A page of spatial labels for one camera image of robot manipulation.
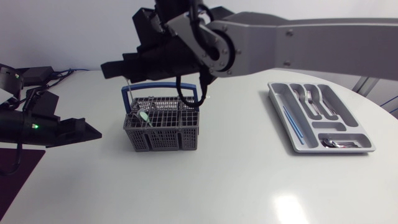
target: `fork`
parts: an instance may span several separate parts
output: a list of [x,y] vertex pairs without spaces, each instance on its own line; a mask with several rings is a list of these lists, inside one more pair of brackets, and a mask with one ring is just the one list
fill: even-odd
[[313,104],[312,95],[311,95],[310,90],[307,90],[307,97],[308,97],[308,102],[311,104],[311,106],[315,110],[315,112],[317,112],[317,115],[321,115],[321,112],[319,111],[318,107],[315,104]]

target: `white table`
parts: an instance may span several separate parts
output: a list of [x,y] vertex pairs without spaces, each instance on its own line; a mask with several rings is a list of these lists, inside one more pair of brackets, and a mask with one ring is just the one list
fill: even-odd
[[[197,78],[183,82],[198,85]],[[331,85],[376,151],[295,153],[268,82]],[[56,115],[85,117],[103,138],[48,149],[3,224],[398,223],[398,120],[362,96],[286,71],[220,78],[200,108],[197,151],[137,153],[122,129],[124,85],[123,78],[80,72],[52,89],[60,96]],[[177,91],[136,94],[148,95]]]

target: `gray cutlery tray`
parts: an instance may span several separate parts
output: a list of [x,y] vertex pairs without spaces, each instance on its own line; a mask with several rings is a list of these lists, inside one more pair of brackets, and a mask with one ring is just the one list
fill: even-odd
[[[363,127],[330,86],[312,83],[270,82],[268,87],[269,97],[296,152],[373,152],[376,150]],[[309,90],[312,94],[313,104],[321,114],[317,114],[308,102],[306,92]],[[303,144],[290,124],[284,107],[302,133]],[[322,144],[323,139],[354,142],[359,147],[325,147]]]

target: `blue handle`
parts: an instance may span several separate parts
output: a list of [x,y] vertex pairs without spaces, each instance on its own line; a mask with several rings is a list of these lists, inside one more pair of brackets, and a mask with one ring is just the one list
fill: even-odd
[[[131,91],[133,90],[142,90],[146,88],[176,88],[175,82],[152,82],[152,83],[140,83],[140,84],[134,84],[130,85]],[[122,87],[122,97],[123,97],[123,102],[124,102],[124,107],[126,109],[126,113],[131,112],[131,107],[130,107],[130,101],[129,101],[129,95],[127,94],[128,91],[130,91],[129,86],[124,86]],[[186,89],[186,90],[192,90],[193,91],[193,98],[195,102],[198,101],[198,92],[197,92],[197,86],[194,84],[189,84],[189,83],[181,83],[181,89]]]

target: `gray plastic basket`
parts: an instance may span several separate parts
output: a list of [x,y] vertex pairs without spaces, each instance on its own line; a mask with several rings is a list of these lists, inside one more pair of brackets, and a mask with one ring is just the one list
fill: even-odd
[[[144,88],[175,88],[175,83],[143,83],[131,85],[131,90]],[[182,83],[181,88],[193,90],[187,101],[197,101],[196,86]],[[179,97],[134,98],[129,103],[129,87],[122,88],[126,119],[123,129],[137,152],[196,150],[199,135],[199,109],[185,105]],[[144,110],[149,123],[140,119],[138,111]]]

